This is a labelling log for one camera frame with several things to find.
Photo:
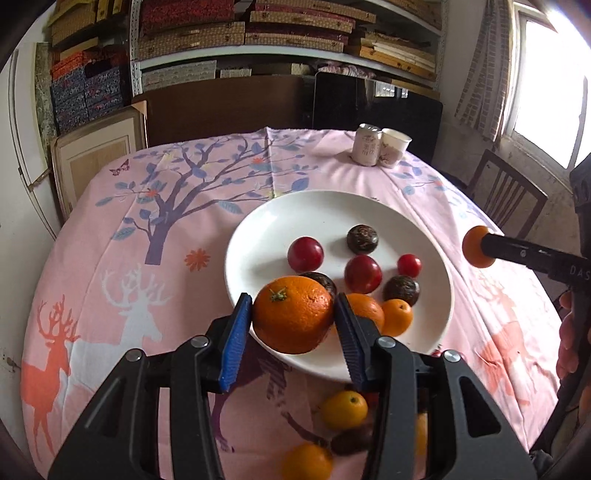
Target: picture frame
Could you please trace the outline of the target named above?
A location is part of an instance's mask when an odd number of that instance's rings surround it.
[[[147,145],[145,116],[134,106],[55,138],[51,143],[51,162],[64,221],[105,165]]]

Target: red box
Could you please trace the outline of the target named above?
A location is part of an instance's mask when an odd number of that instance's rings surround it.
[[[233,0],[144,0],[141,28],[150,34],[167,28],[234,20]]]

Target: deer print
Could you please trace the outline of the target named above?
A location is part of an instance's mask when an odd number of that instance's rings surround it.
[[[290,372],[291,367],[283,363],[281,360],[272,356],[263,347],[261,347],[252,338],[249,338],[246,343],[246,349],[242,356],[238,376],[230,391],[225,395],[216,395],[215,403],[212,410],[212,427],[213,435],[220,444],[220,448],[224,452],[233,452],[234,448],[228,444],[228,441],[223,436],[220,428],[220,417],[222,409],[226,400],[232,393],[241,387],[246,387],[251,382],[263,375],[269,375],[269,383],[267,385],[267,400],[273,401],[275,408],[278,408],[281,416],[287,420],[287,424],[292,427],[303,440],[317,443],[319,445],[326,445],[326,441],[318,435],[309,432],[304,427],[299,425],[287,410],[287,403],[285,402],[285,388],[287,387],[287,379],[285,372]]]
[[[491,393],[497,391],[500,385],[504,386],[505,393],[515,400],[520,406],[530,404],[528,400],[518,398],[507,372],[514,362],[521,358],[524,365],[536,367],[546,378],[554,382],[551,372],[548,372],[539,365],[537,360],[527,351],[523,331],[517,318],[515,302],[506,294],[502,284],[495,280],[486,278],[479,274],[477,282],[471,282],[472,289],[481,298],[487,299],[493,304],[500,306],[509,319],[501,331],[491,335],[491,340],[484,346],[476,356],[480,359],[481,365],[486,372],[487,388]]]
[[[109,280],[113,272],[106,272],[101,281],[102,292],[109,304],[119,308],[119,315],[125,318],[121,340],[118,345],[111,343],[93,343],[80,340],[76,350],[83,355],[82,362],[76,362],[74,377],[92,391],[103,383],[111,368],[131,348],[142,348],[144,337],[154,342],[162,341],[162,333],[154,321],[150,307],[162,306],[170,299],[163,298],[165,285],[156,283],[155,275],[145,284],[142,269],[127,272],[119,287],[121,299],[109,291]]]
[[[80,335],[76,335],[78,322],[72,318],[72,309],[68,311],[67,319],[63,321],[65,302],[66,296],[62,295],[61,301],[54,304],[48,315],[47,331],[44,330],[41,322],[41,312],[47,303],[42,301],[37,308],[37,328],[42,337],[47,340],[46,346],[49,348],[45,369],[41,370],[26,362],[22,364],[22,377],[26,381],[22,382],[21,397],[24,403],[33,407],[33,439],[38,458],[40,458],[37,444],[39,427],[43,431],[49,451],[55,456],[47,425],[47,416],[52,411],[53,404],[60,392],[60,370],[63,370],[67,376],[71,374],[66,342],[73,343],[80,338]]]

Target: pink tablecloth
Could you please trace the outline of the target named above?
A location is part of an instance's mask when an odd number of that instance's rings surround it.
[[[23,410],[41,473],[126,350],[173,350],[231,311],[223,262],[232,232],[262,202],[306,189],[372,197],[441,245],[455,289],[443,348],[464,353],[531,446],[558,386],[560,322],[544,290],[524,267],[468,265],[462,237],[474,225],[496,228],[490,220],[412,155],[395,170],[352,163],[352,138],[266,129],[163,145],[120,159],[92,180],[46,263],[27,328]],[[322,434],[313,412],[330,388],[251,341],[236,388],[212,401],[227,478],[278,479],[281,454]],[[172,478],[166,400],[161,474]],[[332,478],[360,478],[362,462],[337,459]]]

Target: white cup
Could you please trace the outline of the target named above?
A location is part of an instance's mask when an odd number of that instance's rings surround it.
[[[413,139],[408,135],[384,128],[382,130],[382,148],[379,151],[379,164],[385,168],[394,168],[402,160],[408,144]]]

